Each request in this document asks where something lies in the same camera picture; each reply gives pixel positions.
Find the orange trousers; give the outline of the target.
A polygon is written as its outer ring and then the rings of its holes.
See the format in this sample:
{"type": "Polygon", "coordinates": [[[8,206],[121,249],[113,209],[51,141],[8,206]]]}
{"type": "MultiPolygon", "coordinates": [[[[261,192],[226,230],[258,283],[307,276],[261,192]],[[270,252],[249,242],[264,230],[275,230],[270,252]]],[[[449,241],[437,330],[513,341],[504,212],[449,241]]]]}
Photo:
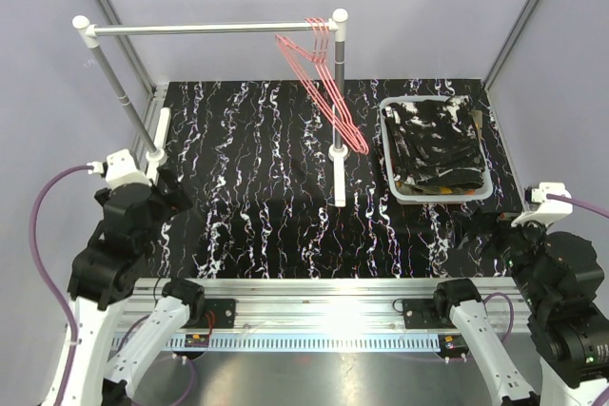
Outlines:
{"type": "Polygon", "coordinates": [[[474,195],[477,189],[450,186],[411,185],[395,182],[396,189],[404,195],[474,195]]]}

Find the black white patterned trousers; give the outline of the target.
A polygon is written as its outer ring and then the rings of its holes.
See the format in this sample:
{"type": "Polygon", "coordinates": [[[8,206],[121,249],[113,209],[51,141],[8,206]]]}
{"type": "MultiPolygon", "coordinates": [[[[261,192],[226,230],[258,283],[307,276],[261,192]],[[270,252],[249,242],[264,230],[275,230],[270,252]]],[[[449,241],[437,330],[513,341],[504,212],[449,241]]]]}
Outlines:
{"type": "Polygon", "coordinates": [[[480,189],[485,160],[468,95],[383,108],[394,181],[480,189]]]}

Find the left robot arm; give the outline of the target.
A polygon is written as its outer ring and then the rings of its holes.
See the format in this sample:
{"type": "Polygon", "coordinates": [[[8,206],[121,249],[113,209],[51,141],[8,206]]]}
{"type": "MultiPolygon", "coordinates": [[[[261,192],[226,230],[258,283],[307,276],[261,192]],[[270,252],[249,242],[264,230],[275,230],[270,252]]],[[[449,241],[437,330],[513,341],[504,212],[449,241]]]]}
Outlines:
{"type": "Polygon", "coordinates": [[[162,166],[159,178],[164,190],[140,174],[96,192],[103,216],[72,262],[68,292],[58,297],[68,330],[44,404],[131,404],[170,336],[205,319],[203,287],[171,280],[135,335],[116,352],[110,350],[162,225],[192,207],[174,173],[162,166]]]}

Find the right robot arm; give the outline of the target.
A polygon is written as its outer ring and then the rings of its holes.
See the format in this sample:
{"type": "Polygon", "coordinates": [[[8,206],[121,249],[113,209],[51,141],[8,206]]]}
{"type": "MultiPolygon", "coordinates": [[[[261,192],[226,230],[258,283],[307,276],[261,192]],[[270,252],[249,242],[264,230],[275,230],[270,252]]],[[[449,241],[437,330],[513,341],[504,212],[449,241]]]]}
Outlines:
{"type": "Polygon", "coordinates": [[[470,279],[438,284],[434,320],[455,326],[475,360],[494,405],[605,405],[608,319],[595,304],[605,275],[588,240],[550,232],[540,216],[486,218],[463,234],[486,234],[484,251],[500,259],[529,309],[527,327],[540,356],[535,392],[492,330],[470,279]]]}

